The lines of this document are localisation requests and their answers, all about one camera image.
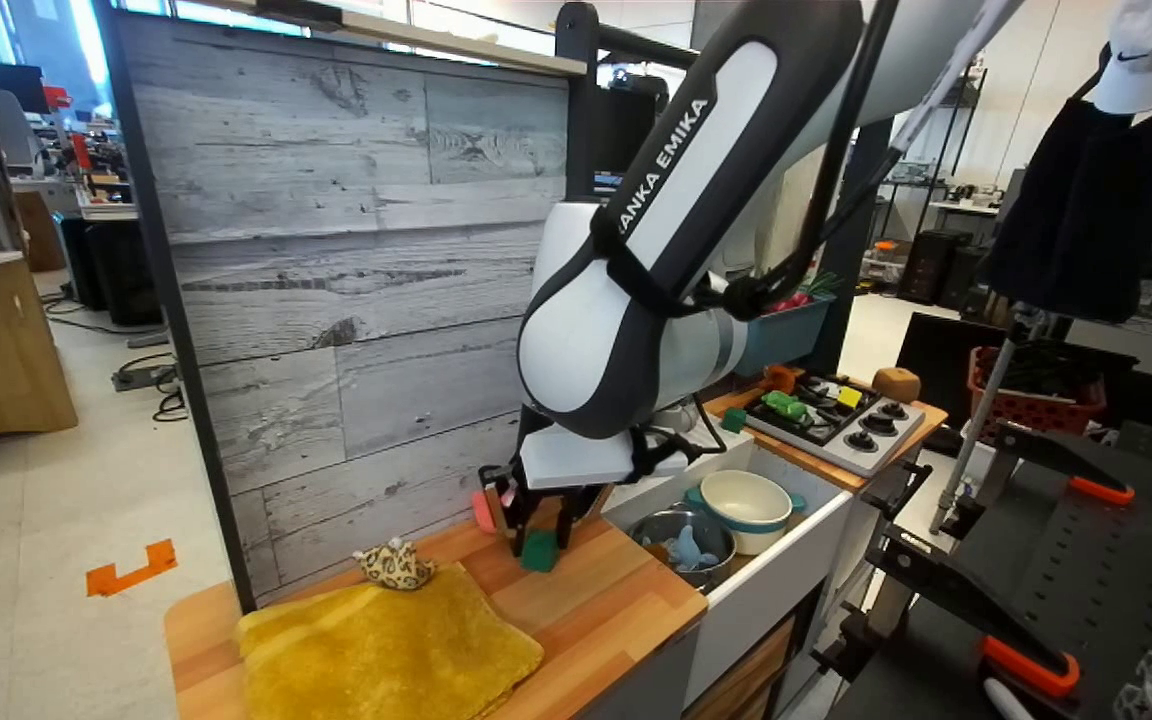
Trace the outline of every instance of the white bowl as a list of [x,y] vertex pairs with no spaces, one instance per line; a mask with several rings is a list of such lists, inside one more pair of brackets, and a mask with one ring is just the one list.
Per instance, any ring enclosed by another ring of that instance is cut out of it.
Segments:
[[791,518],[791,494],[775,481],[739,469],[707,470],[699,500],[731,532],[739,556],[770,549]]

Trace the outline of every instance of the bowl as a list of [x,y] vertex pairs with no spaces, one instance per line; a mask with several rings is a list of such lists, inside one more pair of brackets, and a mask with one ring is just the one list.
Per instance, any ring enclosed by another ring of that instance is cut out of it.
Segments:
[[791,494],[756,470],[707,470],[699,500],[731,532],[739,556],[770,549],[791,525]]
[[720,584],[737,556],[731,532],[724,532],[714,516],[686,507],[642,516],[632,527],[632,540],[639,540],[655,561],[665,561],[697,589]]

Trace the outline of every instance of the wooden countertop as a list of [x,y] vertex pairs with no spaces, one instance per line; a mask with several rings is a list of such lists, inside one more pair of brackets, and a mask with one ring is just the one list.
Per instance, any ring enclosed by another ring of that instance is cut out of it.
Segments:
[[[419,556],[461,561],[501,614],[544,645],[535,676],[503,696],[490,715],[576,715],[704,612],[693,584],[607,518],[581,525],[546,576],[525,573],[503,540],[471,525],[424,540]],[[356,573],[339,573],[304,594],[356,578]],[[185,720],[242,715],[235,619],[233,584],[194,591],[169,612],[165,630]]]

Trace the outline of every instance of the green sponge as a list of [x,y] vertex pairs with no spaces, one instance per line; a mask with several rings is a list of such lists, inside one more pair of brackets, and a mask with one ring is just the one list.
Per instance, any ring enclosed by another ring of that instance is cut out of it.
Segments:
[[527,573],[552,573],[552,564],[560,564],[560,540],[544,527],[527,527],[518,564]]
[[742,432],[746,417],[742,411],[729,411],[720,422],[724,422],[724,432]]

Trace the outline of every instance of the green object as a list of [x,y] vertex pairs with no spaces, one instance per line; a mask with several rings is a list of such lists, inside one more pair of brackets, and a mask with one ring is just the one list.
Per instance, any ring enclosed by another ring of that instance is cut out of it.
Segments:
[[560,564],[560,540],[552,532],[527,527],[518,564],[527,573],[552,573]]
[[796,397],[788,397],[788,392],[767,392],[763,404],[767,404],[770,411],[778,411],[782,418],[807,418],[807,404],[796,398]]
[[724,432],[742,432],[742,422],[746,422],[742,411],[729,411],[729,417],[720,418]]

